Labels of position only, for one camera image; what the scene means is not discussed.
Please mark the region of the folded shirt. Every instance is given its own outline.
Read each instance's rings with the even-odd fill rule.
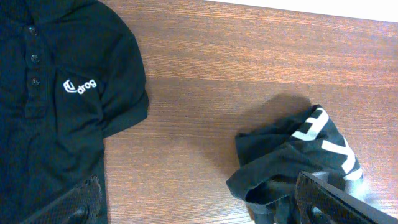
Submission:
[[[256,223],[300,223],[294,188],[301,171],[338,174],[328,183],[353,194],[361,166],[320,105],[236,136],[240,169],[228,180],[232,195],[253,210]]]

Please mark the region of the black fabric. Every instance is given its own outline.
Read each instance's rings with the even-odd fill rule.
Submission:
[[[253,210],[256,223],[299,223],[294,187],[301,171],[337,173],[339,180],[327,181],[342,190],[363,179],[357,158],[320,105],[237,135],[236,148],[241,168],[226,183]]]
[[[147,116],[134,35],[95,0],[0,1],[0,220],[96,175],[103,138]],[[107,223],[103,194],[98,223]]]

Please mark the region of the shirt sleeve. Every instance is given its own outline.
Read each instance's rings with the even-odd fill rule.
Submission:
[[[145,71],[135,37],[125,35],[111,51],[108,76],[101,95],[104,138],[147,118]]]

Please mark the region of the clothing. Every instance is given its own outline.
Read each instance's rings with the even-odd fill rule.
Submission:
[[[294,188],[301,171],[336,173],[340,180],[328,182],[341,190],[363,179],[354,152],[320,105],[237,135],[236,148],[241,167],[226,183],[256,223],[299,223]]]
[[[147,117],[127,25],[95,0],[2,0],[0,56],[0,220],[21,221],[91,175],[105,192],[103,138]]]

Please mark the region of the wooden table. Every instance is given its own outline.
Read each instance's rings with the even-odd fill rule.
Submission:
[[[321,104],[398,217],[398,24],[202,0],[104,0],[136,35],[149,117],[106,142],[111,223],[251,223],[234,136]]]

